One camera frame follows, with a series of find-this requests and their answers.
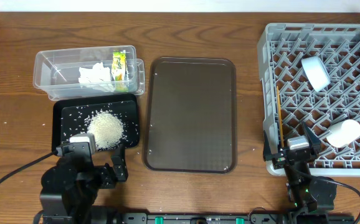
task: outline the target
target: pile of rice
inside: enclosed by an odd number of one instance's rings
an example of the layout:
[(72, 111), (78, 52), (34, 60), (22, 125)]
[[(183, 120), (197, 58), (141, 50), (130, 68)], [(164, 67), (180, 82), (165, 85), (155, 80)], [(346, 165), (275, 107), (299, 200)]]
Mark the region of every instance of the pile of rice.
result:
[(94, 134), (97, 149), (108, 149), (120, 143), (123, 123), (108, 111), (99, 111), (85, 119), (87, 133)]

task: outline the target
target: wood grain surface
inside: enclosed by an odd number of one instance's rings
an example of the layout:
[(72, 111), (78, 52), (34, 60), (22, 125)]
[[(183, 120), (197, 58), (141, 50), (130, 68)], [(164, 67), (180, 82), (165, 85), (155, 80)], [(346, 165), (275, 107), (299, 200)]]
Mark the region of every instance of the wood grain surface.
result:
[[(238, 164), (227, 175), (153, 172), (141, 161), (141, 140), (126, 152), (128, 181), (115, 190), (99, 191), (95, 204), (163, 213), (247, 213), (254, 207), (282, 211), (292, 207), (286, 178), (270, 175), (262, 160), (264, 112), (257, 42), (271, 22), (360, 24), (360, 14), (0, 12), (0, 178), (50, 152), (54, 102), (32, 85), (36, 53), (130, 44), (144, 60), (147, 82), (151, 63), (162, 56), (227, 58), (234, 63)], [(142, 128), (147, 95), (138, 97)], [(96, 165), (109, 160), (109, 152), (94, 156)], [(56, 161), (48, 158), (0, 185), (0, 223), (31, 222), (41, 209), (40, 178)], [(360, 190), (360, 178), (335, 180)], [(360, 200), (338, 187), (335, 206), (335, 212), (356, 216)]]

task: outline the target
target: wire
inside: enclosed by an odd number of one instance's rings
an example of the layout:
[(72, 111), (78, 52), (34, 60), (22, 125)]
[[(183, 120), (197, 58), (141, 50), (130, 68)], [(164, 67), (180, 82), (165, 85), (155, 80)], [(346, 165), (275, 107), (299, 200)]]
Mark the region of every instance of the wire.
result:
[[(263, 209), (263, 210), (265, 210), (265, 211), (267, 212), (266, 208), (263, 208), (263, 207), (256, 207), (256, 208), (252, 209), (252, 211), (250, 211), (250, 213), (248, 214), (248, 221), (249, 221), (249, 223), (251, 223), (251, 224), (252, 224), (252, 222), (250, 221), (250, 218), (251, 218), (250, 215), (251, 215), (256, 209)], [(271, 214), (268, 214), (268, 216), (270, 216), (270, 218), (273, 220), (273, 222), (276, 223), (275, 218), (273, 218)]]
[(54, 151), (48, 153), (47, 155), (42, 156), (42, 157), (36, 159), (35, 161), (30, 162), (30, 163), (28, 163), (28, 164), (26, 164), (26, 165), (24, 165), (24, 166), (22, 166), (22, 167), (20, 167), (20, 168), (18, 168), (16, 170), (12, 171), (12, 172), (10, 172), (9, 174), (5, 175), (2, 179), (0, 179), (0, 184), (3, 183), (5, 180), (7, 180), (9, 177), (13, 176), (14, 174), (16, 174), (16, 173), (18, 173), (18, 172), (20, 172), (20, 171), (22, 171), (22, 170), (24, 170), (24, 169), (26, 169), (26, 168), (28, 168), (30, 166), (33, 166), (36, 163), (38, 163), (38, 162), (40, 162), (40, 161), (42, 161), (42, 160), (44, 160), (44, 159), (46, 159), (46, 158), (48, 158), (48, 157), (50, 157), (52, 155), (55, 155), (55, 154), (57, 154), (57, 150), (54, 150)]
[[(307, 177), (307, 178), (312, 179), (312, 180), (313, 179), (318, 179), (320, 181), (324, 181), (324, 182), (327, 182), (327, 183), (336, 184), (336, 185), (339, 185), (339, 186), (342, 186), (342, 187), (346, 187), (347, 189), (350, 189), (350, 190), (354, 191), (360, 197), (360, 191), (358, 189), (355, 189), (354, 187), (348, 185), (348, 184), (340, 183), (340, 182), (337, 182), (335, 180), (325, 179), (323, 177), (316, 177), (316, 176), (313, 176), (313, 175), (310, 175), (310, 174), (306, 174), (304, 172), (300, 172), (300, 171), (296, 170), (292, 166), (289, 166), (289, 168), (291, 170), (293, 170), (294, 172), (298, 173), (299, 175), (303, 176), (303, 177)], [(355, 221), (353, 222), (353, 224), (357, 224), (359, 221), (360, 221), (360, 212), (359, 212), (359, 215), (357, 216), (357, 218), (355, 219)]]

